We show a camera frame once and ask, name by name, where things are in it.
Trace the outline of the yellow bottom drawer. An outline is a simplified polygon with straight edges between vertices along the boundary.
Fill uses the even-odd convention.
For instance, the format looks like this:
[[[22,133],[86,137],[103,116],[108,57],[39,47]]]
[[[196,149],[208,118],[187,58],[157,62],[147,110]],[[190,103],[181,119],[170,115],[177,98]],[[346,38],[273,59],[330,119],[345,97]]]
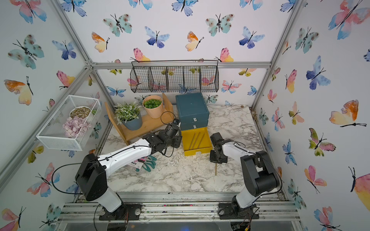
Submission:
[[[182,144],[185,157],[207,154],[213,149],[207,127],[182,131]]]

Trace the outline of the teal top drawer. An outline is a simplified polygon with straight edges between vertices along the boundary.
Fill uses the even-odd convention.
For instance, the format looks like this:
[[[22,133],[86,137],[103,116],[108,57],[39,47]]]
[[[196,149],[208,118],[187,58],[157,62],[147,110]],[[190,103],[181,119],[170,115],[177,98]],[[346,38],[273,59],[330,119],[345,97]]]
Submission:
[[[193,114],[193,115],[182,115],[180,116],[180,121],[183,124],[196,123],[196,122],[208,122],[209,113],[205,114]]]

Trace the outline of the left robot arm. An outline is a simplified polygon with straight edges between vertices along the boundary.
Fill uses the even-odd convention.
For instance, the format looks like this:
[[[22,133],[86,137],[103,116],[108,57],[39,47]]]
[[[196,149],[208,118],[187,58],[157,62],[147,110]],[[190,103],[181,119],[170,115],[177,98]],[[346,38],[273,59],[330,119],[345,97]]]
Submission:
[[[106,212],[123,209],[123,202],[116,192],[108,187],[108,177],[120,168],[155,153],[166,154],[168,147],[178,148],[182,136],[180,120],[175,118],[166,129],[148,133],[135,143],[107,155],[85,156],[75,176],[85,199],[99,203]]]

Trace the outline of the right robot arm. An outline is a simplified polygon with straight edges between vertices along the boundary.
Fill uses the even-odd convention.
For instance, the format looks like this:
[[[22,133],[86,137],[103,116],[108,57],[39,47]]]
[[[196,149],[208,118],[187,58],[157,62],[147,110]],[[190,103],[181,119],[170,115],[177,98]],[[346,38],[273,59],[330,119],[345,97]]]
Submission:
[[[220,133],[210,139],[214,147],[210,153],[212,163],[226,164],[231,158],[241,166],[244,188],[235,196],[237,209],[250,208],[261,196],[279,189],[282,180],[266,151],[250,151],[241,142],[223,139]]]

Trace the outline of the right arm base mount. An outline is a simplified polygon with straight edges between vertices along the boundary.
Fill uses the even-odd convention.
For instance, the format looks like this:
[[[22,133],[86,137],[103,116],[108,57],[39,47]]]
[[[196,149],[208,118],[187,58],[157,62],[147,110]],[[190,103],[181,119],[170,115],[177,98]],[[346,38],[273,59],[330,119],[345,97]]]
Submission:
[[[256,204],[247,208],[240,208],[236,202],[219,203],[217,214],[221,220],[224,219],[259,219]]]

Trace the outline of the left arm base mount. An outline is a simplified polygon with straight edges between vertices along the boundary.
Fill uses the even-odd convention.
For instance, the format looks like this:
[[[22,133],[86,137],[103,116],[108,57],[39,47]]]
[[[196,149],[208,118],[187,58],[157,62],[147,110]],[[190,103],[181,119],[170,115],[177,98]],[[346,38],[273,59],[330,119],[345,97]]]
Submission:
[[[141,204],[122,203],[114,212],[109,212],[103,208],[99,212],[99,220],[101,221],[136,221],[139,220],[142,211]]]

